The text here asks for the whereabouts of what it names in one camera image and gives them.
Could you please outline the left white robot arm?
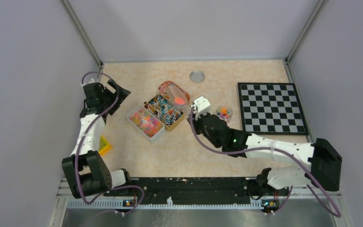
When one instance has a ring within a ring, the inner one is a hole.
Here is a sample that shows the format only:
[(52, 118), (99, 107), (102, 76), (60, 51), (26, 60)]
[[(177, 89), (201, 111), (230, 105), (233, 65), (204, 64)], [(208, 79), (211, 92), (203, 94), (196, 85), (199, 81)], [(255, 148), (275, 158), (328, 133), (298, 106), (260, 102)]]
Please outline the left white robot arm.
[(76, 199), (105, 193), (112, 188), (120, 195), (128, 195), (133, 188), (128, 171), (124, 168), (110, 171), (99, 154), (107, 116), (113, 115), (130, 94), (113, 79), (108, 80), (107, 84), (115, 91), (110, 91), (93, 79), (83, 85), (86, 98), (79, 115), (79, 136), (71, 155), (61, 163), (70, 191)]

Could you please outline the pink candy tin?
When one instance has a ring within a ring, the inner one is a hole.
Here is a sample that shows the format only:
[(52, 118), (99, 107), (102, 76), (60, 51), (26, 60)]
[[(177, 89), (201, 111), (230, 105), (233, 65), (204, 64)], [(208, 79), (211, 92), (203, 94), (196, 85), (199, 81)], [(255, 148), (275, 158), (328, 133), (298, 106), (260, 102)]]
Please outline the pink candy tin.
[(158, 92), (177, 108), (183, 109), (190, 101), (190, 95), (172, 81), (165, 81), (159, 85)]

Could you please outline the clear glass jar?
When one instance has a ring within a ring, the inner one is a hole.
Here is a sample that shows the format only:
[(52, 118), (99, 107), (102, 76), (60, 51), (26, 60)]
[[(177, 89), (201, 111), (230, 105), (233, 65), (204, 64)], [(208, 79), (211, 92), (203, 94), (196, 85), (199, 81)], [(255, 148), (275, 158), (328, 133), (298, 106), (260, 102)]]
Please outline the clear glass jar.
[(233, 116), (233, 110), (231, 107), (227, 105), (220, 105), (216, 109), (216, 115), (223, 121), (229, 123), (232, 116)]

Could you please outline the silver round lid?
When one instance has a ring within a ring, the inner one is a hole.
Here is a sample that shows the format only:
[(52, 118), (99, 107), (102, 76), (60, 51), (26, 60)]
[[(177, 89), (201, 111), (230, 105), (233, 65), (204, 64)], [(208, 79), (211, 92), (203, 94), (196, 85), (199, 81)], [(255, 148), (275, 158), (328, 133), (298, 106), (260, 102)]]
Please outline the silver round lid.
[(200, 83), (205, 79), (205, 74), (200, 70), (194, 70), (190, 73), (190, 80), (195, 83)]

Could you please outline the yellow plastic cube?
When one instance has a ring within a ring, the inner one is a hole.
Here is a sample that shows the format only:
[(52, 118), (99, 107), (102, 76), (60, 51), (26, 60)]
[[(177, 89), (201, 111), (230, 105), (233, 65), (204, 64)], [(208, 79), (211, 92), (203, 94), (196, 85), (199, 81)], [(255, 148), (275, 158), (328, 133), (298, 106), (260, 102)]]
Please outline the yellow plastic cube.
[(105, 155), (108, 151), (112, 149), (112, 145), (107, 141), (107, 139), (104, 136), (100, 137), (100, 143), (99, 143), (99, 154), (101, 156)]

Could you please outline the black white chessboard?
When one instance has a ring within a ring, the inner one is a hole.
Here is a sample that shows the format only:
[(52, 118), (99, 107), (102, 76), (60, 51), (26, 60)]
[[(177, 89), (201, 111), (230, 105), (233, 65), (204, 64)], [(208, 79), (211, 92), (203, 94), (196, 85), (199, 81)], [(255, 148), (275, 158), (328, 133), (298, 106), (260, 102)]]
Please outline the black white chessboard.
[(309, 135), (294, 83), (237, 83), (242, 129), (255, 134)]

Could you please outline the gold lollipop tin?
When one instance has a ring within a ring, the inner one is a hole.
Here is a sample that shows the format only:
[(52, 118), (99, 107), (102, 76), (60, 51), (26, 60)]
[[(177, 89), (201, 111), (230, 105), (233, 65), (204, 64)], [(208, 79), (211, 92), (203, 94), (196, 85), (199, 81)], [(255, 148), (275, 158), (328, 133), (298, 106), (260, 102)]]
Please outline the gold lollipop tin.
[(160, 94), (155, 95), (144, 107), (164, 124), (167, 131), (173, 131), (184, 119), (184, 112), (176, 108), (170, 101)]

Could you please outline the white star candy tin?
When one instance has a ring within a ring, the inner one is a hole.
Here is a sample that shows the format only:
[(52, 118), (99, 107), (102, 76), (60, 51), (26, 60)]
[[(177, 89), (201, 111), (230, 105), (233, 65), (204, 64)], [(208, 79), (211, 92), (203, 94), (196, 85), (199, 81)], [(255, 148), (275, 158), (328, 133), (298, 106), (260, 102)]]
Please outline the white star candy tin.
[(126, 119), (150, 142), (158, 141), (166, 132), (165, 125), (142, 105), (128, 112)]

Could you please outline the clear plastic scoop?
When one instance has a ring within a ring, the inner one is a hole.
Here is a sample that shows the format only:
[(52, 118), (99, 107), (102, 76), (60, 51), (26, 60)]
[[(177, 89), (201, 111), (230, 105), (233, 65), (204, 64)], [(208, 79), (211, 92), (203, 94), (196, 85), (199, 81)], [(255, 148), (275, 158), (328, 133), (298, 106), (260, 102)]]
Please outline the clear plastic scoop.
[(168, 86), (166, 93), (169, 96), (169, 101), (177, 108), (184, 108), (187, 105), (185, 94), (177, 86)]

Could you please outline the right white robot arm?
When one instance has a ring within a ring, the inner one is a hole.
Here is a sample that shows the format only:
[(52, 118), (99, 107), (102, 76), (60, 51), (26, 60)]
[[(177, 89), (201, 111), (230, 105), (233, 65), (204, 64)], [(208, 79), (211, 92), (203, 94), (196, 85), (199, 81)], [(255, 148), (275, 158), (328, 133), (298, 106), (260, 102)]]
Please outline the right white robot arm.
[(291, 143), (264, 138), (255, 133), (230, 128), (214, 114), (187, 118), (193, 135), (203, 135), (212, 146), (200, 139), (205, 149), (221, 155), (243, 158), (268, 159), (285, 163), (283, 168), (268, 167), (257, 176), (259, 191), (271, 195), (287, 186), (312, 184), (328, 192), (340, 189), (342, 156), (326, 139), (314, 143)]

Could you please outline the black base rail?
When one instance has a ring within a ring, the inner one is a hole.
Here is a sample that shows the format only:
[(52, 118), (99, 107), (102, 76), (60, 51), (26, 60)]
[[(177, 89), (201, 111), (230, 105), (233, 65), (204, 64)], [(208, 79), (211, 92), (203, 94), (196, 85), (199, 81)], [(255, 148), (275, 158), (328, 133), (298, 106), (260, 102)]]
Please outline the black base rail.
[(143, 205), (165, 204), (169, 198), (175, 205), (229, 205), (286, 196), (289, 191), (260, 187), (249, 177), (141, 177), (132, 178), (131, 185), (137, 188), (106, 192), (104, 196), (133, 200), (143, 195)]

